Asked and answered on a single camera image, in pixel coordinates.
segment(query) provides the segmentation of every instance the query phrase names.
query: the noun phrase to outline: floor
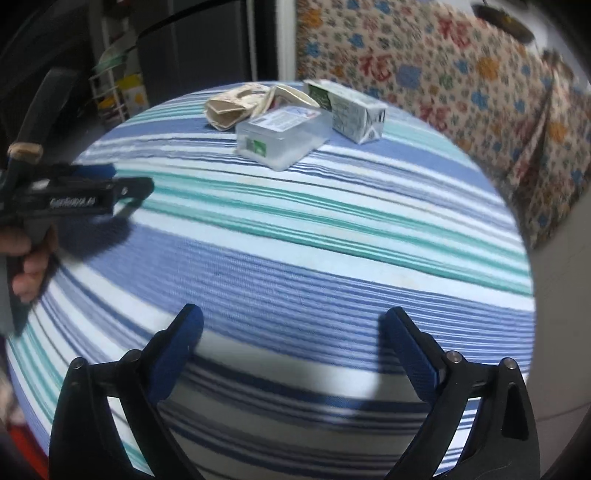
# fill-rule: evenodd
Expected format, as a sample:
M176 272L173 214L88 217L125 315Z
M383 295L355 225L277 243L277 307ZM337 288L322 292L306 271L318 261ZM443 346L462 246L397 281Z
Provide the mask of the floor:
M555 237L530 257L537 331L528 391L545 472L591 404L591 195L583 195Z

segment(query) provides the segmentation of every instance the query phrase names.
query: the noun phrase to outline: plastic container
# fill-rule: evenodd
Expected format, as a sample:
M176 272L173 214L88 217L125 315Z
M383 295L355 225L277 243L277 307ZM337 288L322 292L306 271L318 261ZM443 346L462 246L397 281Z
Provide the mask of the plastic container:
M283 171L324 144L331 133L330 112L288 105L237 124L236 151Z

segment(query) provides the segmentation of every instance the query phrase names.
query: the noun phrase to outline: label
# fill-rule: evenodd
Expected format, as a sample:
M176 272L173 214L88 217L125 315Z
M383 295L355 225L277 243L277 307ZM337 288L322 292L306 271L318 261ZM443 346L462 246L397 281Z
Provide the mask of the label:
M49 200L49 208L84 208L92 207L96 197L61 197Z
M320 115L318 110L290 105L265 113L265 115L250 120L250 123L274 132L284 132L318 115Z
M246 139L246 149L250 150L261 157L267 156L267 144L260 140L253 140L252 138Z

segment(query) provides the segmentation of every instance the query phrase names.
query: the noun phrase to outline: table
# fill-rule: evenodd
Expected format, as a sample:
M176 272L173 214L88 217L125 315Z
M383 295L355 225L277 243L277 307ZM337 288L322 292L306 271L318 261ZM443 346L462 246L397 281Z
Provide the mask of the table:
M158 105L79 157L156 188L134 212L60 224L56 272L9 340L19 401L47 451L74 357L118 359L196 303L203 338L161 412L205 477L380 478L428 411L381 333L388 308L445 350L511 356L527 374L535 307L513 217L466 155L400 110L382 140L334 132L278 173L207 125L203 104L220 91Z

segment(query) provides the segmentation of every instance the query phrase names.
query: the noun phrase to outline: striped tablecloth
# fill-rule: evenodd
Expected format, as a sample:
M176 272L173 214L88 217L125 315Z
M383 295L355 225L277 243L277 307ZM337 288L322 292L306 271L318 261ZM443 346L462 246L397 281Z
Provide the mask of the striped tablecloth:
M79 157L156 188L131 214L61 223L57 270L9 340L21 405L47 450L74 357L118 359L196 303L203 338L161 412L205 477L381 478L428 412L382 337L389 307L444 349L528 372L534 299L515 222L460 150L397 109L380 141L335 132L277 173L207 125L219 91L154 107Z

